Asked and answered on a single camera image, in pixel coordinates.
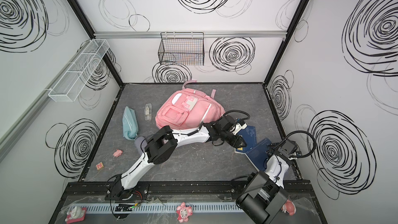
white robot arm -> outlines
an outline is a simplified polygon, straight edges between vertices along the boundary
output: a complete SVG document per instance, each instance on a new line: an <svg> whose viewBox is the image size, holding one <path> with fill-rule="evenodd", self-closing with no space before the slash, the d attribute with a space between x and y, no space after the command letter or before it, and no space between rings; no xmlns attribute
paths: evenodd
<svg viewBox="0 0 398 224"><path fill-rule="evenodd" d="M235 121L224 115L217 121L201 124L198 128L172 130L169 126L161 128L151 139L141 157L120 177L121 191L132 189L146 172L156 164L165 162L175 148L193 143L205 143L221 139L232 147L246 147L243 138L237 133L246 128L244 121Z"/></svg>

black metal frame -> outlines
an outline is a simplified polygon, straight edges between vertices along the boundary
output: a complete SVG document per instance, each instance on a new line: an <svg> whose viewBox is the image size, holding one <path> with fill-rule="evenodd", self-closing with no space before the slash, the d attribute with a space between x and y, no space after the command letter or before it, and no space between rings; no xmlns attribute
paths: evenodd
<svg viewBox="0 0 398 224"><path fill-rule="evenodd" d="M95 155L97 153L98 147L100 146L102 138L105 135L106 129L108 128L109 122L111 121L111 118L113 116L113 113L115 112L117 103L119 103L120 96L122 95L122 92L123 92L125 86L126 85L123 84L122 87L119 89L119 92L116 95L115 101L113 102L112 107L109 110L109 113L108 113L108 115L107 115L107 117L105 119L105 122L103 123L102 128L101 128L101 130L100 130L100 132L98 134L98 137L97 137L97 140L96 140L96 142L94 144L94 147L91 150L90 156L88 157L87 162L86 162L86 164L85 164L85 166L84 166L84 168L82 170L82 173L81 173L81 175L79 177L79 181L84 181L84 179L87 176L88 170L90 169L91 163L94 160L94 157L95 157Z"/></svg>
<svg viewBox="0 0 398 224"><path fill-rule="evenodd" d="M159 198L160 201L167 201L168 196L174 195L218 195L220 199L235 200L240 193L244 190L246 180L243 181L195 181L195 182L138 182L136 189L142 194L143 200L148 199L148 196L162 196ZM295 181L284 181L285 190L289 194L302 194L306 193L311 196L311 199L315 205L316 211L321 219L322 224L327 224L326 218L323 214L321 206L319 205L318 199L316 198L314 189L312 188L309 180L295 180ZM110 183L106 182L73 182L68 183L64 190L57 207L52 214L49 224L54 224L58 213L64 206L68 196L105 196L106 200L109 200L110 196L108 191ZM115 201L116 203L126 203L126 201Z"/></svg>
<svg viewBox="0 0 398 224"><path fill-rule="evenodd" d="M91 26L90 22L88 21L86 15L84 14L82 8L80 7L77 0L67 0L70 7L72 8L73 12L75 13L76 17L79 19L80 23L82 24L84 30L87 32L88 37L95 38L94 36L94 29ZM112 76L115 78L115 81L119 85L119 87L123 87L123 81L119 76L119 73L116 71L113 63L109 59L108 54L105 53L102 60L105 62L106 66L108 67L109 71L111 72Z"/></svg>
<svg viewBox="0 0 398 224"><path fill-rule="evenodd" d="M94 29L92 28L91 24L89 23L87 17L85 16L84 12L82 11L80 5L78 4L77 0L67 0L72 7L74 13L76 14L77 18L81 22L83 28L87 32L90 38L94 38ZM281 60L281 57L286 50L287 44L289 43L291 37L293 36L294 30L296 29L297 24L300 21L300 17L303 14L309 0L301 0L299 3L298 8L292 18L292 21L288 27L287 35L285 40L281 43L277 54L271 64L271 68L268 71L266 79L263 84L264 93L268 100L269 106L271 108L272 115L274 116L278 131L281 135L281 138L286 136L284 129L282 127L282 123L279 120L277 115L275 106L270 98L270 95L267 90L267 84L271 81L271 77L276 70L278 63ZM109 68L110 72L112 73L113 77L115 78L117 84L120 87L120 90L117 94L117 98L112 105L111 110L108 113L108 116L102 126L100 134L97 138L97 141L93 147L93 150L88 158L86 166L84 167L82 174L80 175L78 182L68 183L62 197L51 217L49 223L55 223L57 219L57 215L61 208L63 207L66 199L68 196L76 196L76 195L87 195L87 196L98 196L98 195L107 195L107 185L106 182L83 182L87 172L91 166L91 163L94 159L94 156L97 152L98 147L101 144L102 138L106 132L106 129L109 125L109 122L112 118L112 115L115 111L117 103L119 102L120 95L126 85L126 83L122 82L119 74L117 73L115 67L113 66L111 60L109 59L108 55L105 55L103 58L105 64ZM217 83L217 84L236 84L233 82L227 83ZM254 83L240 83L240 84L261 84L258 82ZM285 189L291 193L308 193L310 194L316 210L321 218L322 223L327 223L325 216L322 212L322 209L319 205L319 202L316 198L315 192L311 186L311 182L308 180L302 180L301 173L298 169L296 162L294 161L292 165L293 171L295 172L296 177L299 180L296 181L284 181ZM230 196L230 199L236 199L236 197L243 191L245 181L185 181L185 182L138 182L136 189L142 193L143 199L147 199L148 193L158 194L158 195L192 195L192 194L217 194L217 195L227 195Z"/></svg>
<svg viewBox="0 0 398 224"><path fill-rule="evenodd" d="M289 41L291 37L293 36L297 25L300 22L301 15L304 13L305 8L307 7L307 4L310 0L300 0L300 3L298 4L298 7L296 9L295 14L293 15L293 18L290 22L289 27L287 28L287 34L286 38L282 41L281 46L279 46L278 52L275 55L274 60L272 61L271 67L268 70L268 74L266 76L266 79L264 80L265 87L268 85L268 83L271 81L271 77L274 74L276 67L278 66L286 48L287 45L289 44Z"/></svg>

black cable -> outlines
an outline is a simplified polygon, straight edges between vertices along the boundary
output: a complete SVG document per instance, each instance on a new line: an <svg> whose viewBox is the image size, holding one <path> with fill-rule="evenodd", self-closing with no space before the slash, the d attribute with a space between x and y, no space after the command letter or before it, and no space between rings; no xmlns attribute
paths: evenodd
<svg viewBox="0 0 398 224"><path fill-rule="evenodd" d="M113 215L113 217L115 217L116 219L118 219L118 217L115 215L115 213L113 212L113 209L112 209L112 190L113 190L113 187L114 187L119 181L121 181L121 180L122 180L123 178L125 178L125 177L127 177L127 175L125 175L124 177L121 177L121 178L119 178L119 180L115 181L115 183L113 184L111 190L109 191L109 197L110 197L109 206L111 206L112 215Z"/></svg>
<svg viewBox="0 0 398 224"><path fill-rule="evenodd" d="M296 134L296 133L304 133L304 134L307 134L307 135L312 139L312 144L313 144L313 145L312 145L311 151L309 151L307 154L301 155L301 156L291 155L290 157L304 158L304 157L309 157L309 156L311 156L311 154L312 154L312 153L315 151L315 149L316 149L316 140L315 140L314 136L313 136L311 133L309 133L309 132L297 130L297 131L294 131L294 132L289 133L289 134L286 136L286 138L288 138L289 136L291 136L291 135L293 135L293 134Z"/></svg>
<svg viewBox="0 0 398 224"><path fill-rule="evenodd" d="M276 183L273 182L273 181L271 180L271 183L269 183L269 184L265 184L265 185L263 185L263 186L261 186L261 187L257 187L257 188L254 188L254 189L251 189L251 190L248 190L248 191L245 191L245 192L241 193L241 194L236 198L235 205L236 205L238 208L240 208L239 205L238 205L238 200L239 200L239 198L240 198L241 196L243 196L244 194L246 194L246 193L248 193L248 192L251 192L251 191L253 191L253 190L256 190L256 189L262 189L263 187L267 187L267 186L270 186L270 185L272 185L272 184L276 184Z"/></svg>
<svg viewBox="0 0 398 224"><path fill-rule="evenodd" d="M304 158L304 157L311 156L311 154L312 154L312 153L315 151L315 149L316 149L316 140L315 140L314 136L313 136L311 133L309 133L309 132L307 132L307 131L302 131L302 130L292 131L291 133L287 134L286 137L285 137L281 142L279 142L276 146L274 146L274 147L272 148L272 150L276 150L283 142L286 141L286 139L287 139L288 137L290 137L290 136L292 136L293 134L296 134L296 133L304 133L304 134L307 134L309 137L311 137L311 139L312 139L312 141L313 141L313 146L312 146L311 151L309 151L309 152L308 152L307 154L305 154L305 155L301 155L301 156L291 155L290 157Z"/></svg>
<svg viewBox="0 0 398 224"><path fill-rule="evenodd" d="M277 182L278 179L279 179L279 175L280 175L281 172L282 172L282 163L279 161L278 156L275 156L275 157L276 157L276 159L278 159L278 164L279 164L279 166L281 167L281 170L279 171L278 175L274 176L274 177L276 178L276 182Z"/></svg>
<svg viewBox="0 0 398 224"><path fill-rule="evenodd" d="M221 145L223 145L224 144L224 140L221 142L221 144L214 144L214 140L211 142L212 143L212 145L214 145L214 146L221 146Z"/></svg>
<svg viewBox="0 0 398 224"><path fill-rule="evenodd" d="M231 112L240 112L240 113L243 113L244 115L247 116L247 117L245 117L245 118L239 119L239 121L237 121L235 124L240 123L241 121L245 121L245 120L247 120L247 119L250 118L250 115L249 115L247 112L244 112L244 111L241 111L241 110L229 110L229 111L225 112L225 113L223 114L223 116L225 116L225 115L227 115L228 113L231 113Z"/></svg>
<svg viewBox="0 0 398 224"><path fill-rule="evenodd" d="M147 136L146 138L144 138L144 140L141 142L140 148L141 148L142 153L144 153L144 150L142 149L142 143L143 143L148 137L151 137L151 136L156 135L156 134L160 134L160 133L154 133L154 134L148 135L148 136Z"/></svg>
<svg viewBox="0 0 398 224"><path fill-rule="evenodd" d="M240 177L235 177L234 179L231 179L231 181L235 181L235 180L238 180L238 179L241 179L241 178L245 178L245 177L249 177L248 175L243 175L243 176L240 176Z"/></svg>

metal rail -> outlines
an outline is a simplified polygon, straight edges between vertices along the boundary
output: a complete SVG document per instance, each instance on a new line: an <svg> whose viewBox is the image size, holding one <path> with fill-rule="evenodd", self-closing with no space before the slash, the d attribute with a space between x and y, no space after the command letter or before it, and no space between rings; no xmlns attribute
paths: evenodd
<svg viewBox="0 0 398 224"><path fill-rule="evenodd" d="M281 37L285 38L285 30L250 30L250 31L118 31L118 32L95 32L98 39L125 39L125 38L161 38L160 34L167 32L173 38L195 38L198 32L205 33L204 38L221 37Z"/></svg>

table surface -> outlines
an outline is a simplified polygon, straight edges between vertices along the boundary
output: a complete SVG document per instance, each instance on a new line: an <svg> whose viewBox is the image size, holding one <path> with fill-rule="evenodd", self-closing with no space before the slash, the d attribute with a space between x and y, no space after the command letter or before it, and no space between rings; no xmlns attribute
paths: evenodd
<svg viewBox="0 0 398 224"><path fill-rule="evenodd" d="M138 136L147 136L158 131L155 115L172 93L181 90L182 85L128 84L120 96L119 103L109 122L101 144L87 173L85 181L107 181L116 174L126 172L140 157L134 141L123 137L122 117L126 106L135 110ZM226 111L242 110L250 114L247 125L256 127L257 142L269 138L281 141L275 120L268 105L261 84L189 84L188 87L210 95L216 89L215 100ZM152 121L144 119L144 106L152 104ZM123 151L113 157L116 149ZM95 165L102 162L104 168L97 171ZM224 143L213 146L211 142L195 143L178 147L164 163L152 167L141 181L227 181L232 178L256 172L244 154ZM290 168L285 180L295 180Z"/></svg>

